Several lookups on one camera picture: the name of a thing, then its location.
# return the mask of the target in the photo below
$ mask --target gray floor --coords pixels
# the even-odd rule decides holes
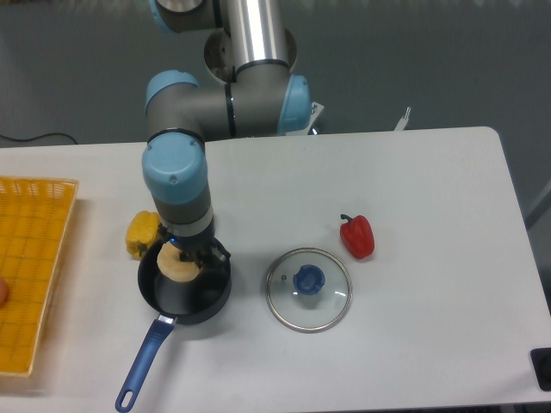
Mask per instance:
[[[551,179],[551,1],[286,0],[282,12],[295,71],[326,107],[321,132],[391,130],[412,106],[410,128],[495,128],[524,211]],[[146,0],[0,6],[0,133],[143,141],[154,74],[214,84],[207,36],[161,33]],[[551,297],[551,213],[529,235]]]

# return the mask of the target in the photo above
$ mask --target yellow bell pepper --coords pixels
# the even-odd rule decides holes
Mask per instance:
[[[145,252],[158,240],[158,213],[141,211],[127,229],[127,251],[141,260]]]

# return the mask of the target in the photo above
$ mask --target glass lid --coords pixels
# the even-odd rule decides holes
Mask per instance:
[[[272,264],[266,300],[274,315],[290,329],[313,333],[338,323],[352,301],[348,271],[334,256],[301,248]]]

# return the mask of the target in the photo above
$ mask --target black frying pan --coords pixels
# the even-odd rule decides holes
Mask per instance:
[[[190,282],[175,282],[157,265],[163,243],[157,241],[145,253],[138,269],[138,287],[147,304],[159,312],[145,335],[138,355],[122,385],[115,408],[132,409],[155,355],[175,324],[198,324],[222,309],[232,290],[230,254],[217,240],[214,254],[206,259],[201,273]]]

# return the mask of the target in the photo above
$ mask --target blue pan handle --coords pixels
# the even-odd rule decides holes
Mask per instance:
[[[165,316],[159,316],[158,319],[153,320],[152,326],[145,335],[144,342],[139,348],[138,355],[136,355],[136,359],[115,402],[115,408],[120,413],[127,413],[134,406],[139,390],[144,384],[149,368],[153,364],[155,355],[160,349],[161,344],[163,344],[164,339],[174,330],[175,322],[174,318]],[[123,406],[124,399],[129,392],[131,393],[131,397],[128,403]]]

